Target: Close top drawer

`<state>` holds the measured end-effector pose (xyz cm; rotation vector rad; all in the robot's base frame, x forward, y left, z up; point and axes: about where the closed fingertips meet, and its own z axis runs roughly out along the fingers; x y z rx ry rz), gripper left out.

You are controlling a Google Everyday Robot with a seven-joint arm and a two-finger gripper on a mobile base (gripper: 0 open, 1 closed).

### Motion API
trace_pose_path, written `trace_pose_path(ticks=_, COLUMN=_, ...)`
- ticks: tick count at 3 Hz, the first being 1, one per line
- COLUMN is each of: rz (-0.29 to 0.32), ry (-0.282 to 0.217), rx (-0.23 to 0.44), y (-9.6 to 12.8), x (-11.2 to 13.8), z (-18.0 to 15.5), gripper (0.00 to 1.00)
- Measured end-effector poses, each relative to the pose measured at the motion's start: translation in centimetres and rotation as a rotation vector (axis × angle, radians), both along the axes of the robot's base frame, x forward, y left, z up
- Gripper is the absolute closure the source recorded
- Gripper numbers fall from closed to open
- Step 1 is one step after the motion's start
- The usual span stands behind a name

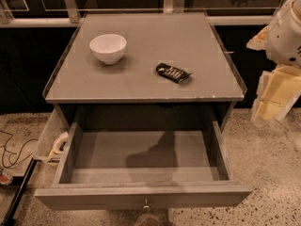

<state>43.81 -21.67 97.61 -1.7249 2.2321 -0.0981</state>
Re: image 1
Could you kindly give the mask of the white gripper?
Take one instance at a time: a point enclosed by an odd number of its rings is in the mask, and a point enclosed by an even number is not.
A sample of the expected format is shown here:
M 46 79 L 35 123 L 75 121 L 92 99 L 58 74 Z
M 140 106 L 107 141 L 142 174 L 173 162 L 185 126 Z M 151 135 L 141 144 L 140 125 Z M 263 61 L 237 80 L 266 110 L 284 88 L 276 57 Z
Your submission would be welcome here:
M 262 73 L 251 116 L 256 126 L 282 121 L 301 95 L 301 0 L 287 0 L 246 47 L 265 49 L 270 60 L 286 64 Z

